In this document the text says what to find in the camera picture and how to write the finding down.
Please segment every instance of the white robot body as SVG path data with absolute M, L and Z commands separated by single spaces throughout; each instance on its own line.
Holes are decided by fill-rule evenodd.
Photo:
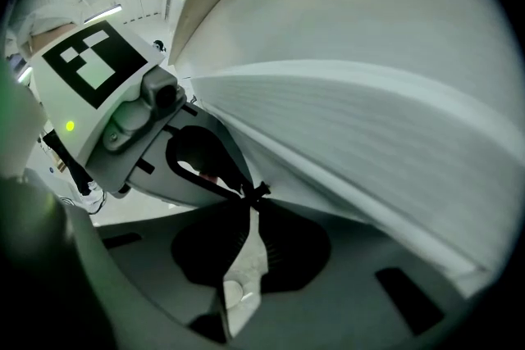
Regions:
M 164 56 L 106 20 L 68 32 L 31 59 L 43 107 L 82 166 L 112 113 L 139 97 L 143 76 Z

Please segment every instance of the white fabric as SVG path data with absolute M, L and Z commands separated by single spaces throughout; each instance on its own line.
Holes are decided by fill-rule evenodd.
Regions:
M 81 206 L 88 211 L 88 213 L 95 213 L 100 210 L 106 201 L 106 193 L 100 190 L 92 190 L 87 196 L 80 195 L 82 200 Z
M 506 261 L 525 83 L 497 0 L 221 0 L 175 68 L 273 198 L 373 223 L 465 294 Z
M 19 52 L 27 61 L 31 56 L 31 35 L 42 34 L 71 23 L 80 25 L 82 14 L 78 7 L 65 0 L 16 0 L 10 19 Z

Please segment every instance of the black slot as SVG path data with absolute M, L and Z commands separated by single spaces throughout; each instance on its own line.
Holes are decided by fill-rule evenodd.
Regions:
M 197 116 L 197 112 L 193 109 L 193 108 L 190 108 L 188 107 L 187 105 L 183 105 L 182 106 L 182 109 L 186 112 L 188 112 L 189 114 L 191 114 L 192 116 L 196 117 Z
M 414 335 L 424 333 L 444 318 L 443 312 L 399 268 L 378 271 L 376 277 Z
M 128 234 L 118 235 L 112 238 L 105 238 L 102 240 L 102 242 L 107 249 L 111 249 L 121 247 L 122 245 L 127 245 L 128 243 L 137 242 L 141 239 L 142 237 L 139 234 L 135 232 L 129 232 Z
M 146 162 L 142 157 L 137 161 L 137 167 L 150 175 L 155 170 L 155 166 L 153 166 L 149 162 Z
M 128 184 L 124 184 L 124 186 L 118 190 L 120 194 L 126 194 L 128 191 L 131 190 L 131 187 Z
M 167 142 L 166 161 L 178 176 L 222 197 L 239 198 L 237 194 L 185 170 L 179 165 L 179 161 L 183 161 L 189 163 L 199 174 L 221 178 L 229 188 L 238 193 L 241 187 L 245 192 L 253 189 L 212 131 L 196 125 L 187 125 L 181 130 L 165 125 L 162 129 L 172 136 Z

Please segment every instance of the ceiling light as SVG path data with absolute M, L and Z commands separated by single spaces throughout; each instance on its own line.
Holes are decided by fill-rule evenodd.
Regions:
M 22 82 L 29 73 L 31 73 L 31 71 L 33 70 L 33 67 L 28 67 L 27 69 L 24 70 L 24 72 L 20 75 L 20 77 L 18 78 L 18 81 L 19 82 Z
M 107 9 L 106 11 L 102 11 L 98 13 L 97 15 L 91 16 L 90 18 L 86 19 L 84 23 L 87 24 L 88 22 L 91 22 L 92 20 L 96 20 L 96 19 L 103 18 L 105 16 L 113 15 L 114 13 L 120 12 L 121 10 L 122 10 L 122 6 L 116 5 L 112 7 L 111 9 Z

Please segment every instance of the black and white square marker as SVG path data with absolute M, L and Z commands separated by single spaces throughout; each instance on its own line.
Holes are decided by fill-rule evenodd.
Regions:
M 42 58 L 94 108 L 148 63 L 106 21 L 73 34 Z

